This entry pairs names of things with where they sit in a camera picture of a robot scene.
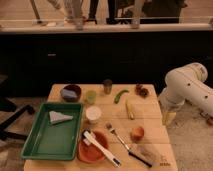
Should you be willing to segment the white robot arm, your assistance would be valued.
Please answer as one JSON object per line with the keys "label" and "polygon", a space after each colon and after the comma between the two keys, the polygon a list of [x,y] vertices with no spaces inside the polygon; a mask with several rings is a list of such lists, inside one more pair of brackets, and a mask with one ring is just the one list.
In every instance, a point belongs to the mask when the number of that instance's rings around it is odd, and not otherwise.
{"label": "white robot arm", "polygon": [[213,119],[213,88],[205,84],[207,77],[206,67],[197,62],[175,68],[166,74],[166,87],[158,96],[165,126],[172,122],[186,100]]}

